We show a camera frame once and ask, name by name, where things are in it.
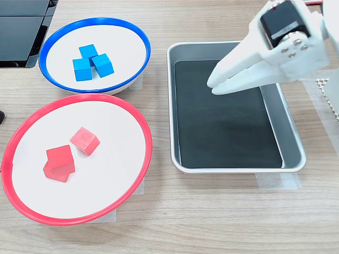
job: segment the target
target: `tray rim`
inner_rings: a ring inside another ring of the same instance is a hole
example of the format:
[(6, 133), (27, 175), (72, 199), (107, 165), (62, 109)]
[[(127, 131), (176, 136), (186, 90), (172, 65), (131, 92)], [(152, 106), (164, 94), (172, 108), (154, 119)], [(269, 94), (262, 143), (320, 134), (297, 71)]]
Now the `tray rim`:
[(296, 140), (298, 150), (300, 152), (300, 161), (293, 168), (186, 168), (177, 161), (175, 158), (175, 146), (174, 146), (174, 121), (173, 121), (173, 96), (172, 96), (172, 69), (171, 69), (171, 51), (182, 45), (196, 45), (196, 44), (229, 44), (229, 43), (240, 43), (240, 41), (196, 41), (196, 42), (177, 42), (172, 44), (167, 49), (167, 78), (168, 78), (168, 111), (169, 111), (169, 132), (170, 132), (170, 152), (171, 152), (171, 161), (174, 166), (183, 173), (187, 174), (255, 174), (255, 173), (295, 173), (303, 169), (306, 165), (306, 153), (302, 145), (300, 136), (298, 134), (297, 127), (293, 121), (291, 112), (288, 108), (285, 97), (283, 96), (283, 91), (279, 83), (271, 84), (276, 85), (279, 96), (282, 100), (282, 104), (285, 109), (285, 113), (289, 120), (289, 125), (294, 133), (294, 138)]

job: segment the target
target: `black device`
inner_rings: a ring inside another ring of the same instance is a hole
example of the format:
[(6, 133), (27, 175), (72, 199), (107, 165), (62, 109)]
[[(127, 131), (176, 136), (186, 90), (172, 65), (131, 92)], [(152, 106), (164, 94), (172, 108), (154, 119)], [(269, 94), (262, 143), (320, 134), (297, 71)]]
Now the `black device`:
[(268, 10), (260, 21), (273, 48), (291, 32), (300, 31), (310, 37), (304, 21), (291, 1), (284, 1)]
[(0, 0), (0, 68), (37, 63), (58, 0)]
[(2, 123), (4, 118), (5, 118), (5, 113), (0, 110), (0, 124)]

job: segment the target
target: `black servo motor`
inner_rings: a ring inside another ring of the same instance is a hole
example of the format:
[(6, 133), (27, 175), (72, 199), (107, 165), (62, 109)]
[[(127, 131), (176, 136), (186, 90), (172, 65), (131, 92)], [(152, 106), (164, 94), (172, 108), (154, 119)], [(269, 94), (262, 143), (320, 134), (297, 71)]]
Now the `black servo motor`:
[(260, 20), (273, 48), (291, 32), (300, 31), (310, 37), (304, 21), (291, 1), (284, 1), (272, 7)]

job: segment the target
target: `wooden table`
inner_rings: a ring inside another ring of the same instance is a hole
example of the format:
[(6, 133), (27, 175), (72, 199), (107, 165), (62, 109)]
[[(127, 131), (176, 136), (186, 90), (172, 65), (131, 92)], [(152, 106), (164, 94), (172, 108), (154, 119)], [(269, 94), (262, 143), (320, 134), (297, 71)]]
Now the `wooden table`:
[[(185, 175), (170, 160), (167, 48), (181, 41), (241, 40), (264, 3), (60, 1), (48, 35), (79, 19), (109, 16), (149, 36), (144, 88), (118, 95), (142, 112), (153, 133), (145, 194), (121, 205), (114, 223), (59, 228), (21, 215), (1, 189), (0, 253), (339, 253), (339, 160), (302, 83), (283, 84), (308, 157), (301, 189), (262, 190), (250, 174)], [(29, 115), (68, 95), (38, 66), (1, 69), (0, 109), (7, 118), (0, 125), (0, 158)]]

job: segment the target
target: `cube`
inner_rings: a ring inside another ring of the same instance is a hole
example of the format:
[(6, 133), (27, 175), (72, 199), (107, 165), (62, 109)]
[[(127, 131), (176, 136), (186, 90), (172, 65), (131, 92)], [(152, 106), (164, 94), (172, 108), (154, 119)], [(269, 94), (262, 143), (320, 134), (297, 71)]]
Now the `cube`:
[(55, 180), (67, 180), (69, 174), (75, 172), (74, 160), (69, 145), (49, 149), (46, 154), (48, 160), (43, 168), (46, 177)]
[(75, 135), (70, 139), (71, 143), (80, 149), (87, 155), (91, 155), (92, 152), (100, 144), (99, 139), (96, 135), (81, 127), (80, 130), (75, 133)]
[(92, 58), (94, 67), (101, 78), (114, 73), (112, 63), (106, 54)]
[(73, 66), (76, 81), (92, 79), (92, 69), (88, 58), (74, 59)]
[(80, 50), (81, 56), (83, 58), (88, 58), (90, 61), (90, 65), (94, 66), (92, 58), (97, 56), (95, 46), (91, 44), (91, 45), (80, 47), (79, 50)]
[(43, 167), (43, 172), (44, 172), (44, 175), (47, 177), (47, 178), (50, 178), (50, 179), (53, 179), (53, 180), (56, 180), (56, 181), (59, 181), (59, 182), (63, 182), (65, 183), (69, 177), (70, 174), (65, 174), (63, 176), (53, 176), (50, 168), (49, 168), (49, 164), (48, 164), (48, 161), (46, 162), (45, 166)]

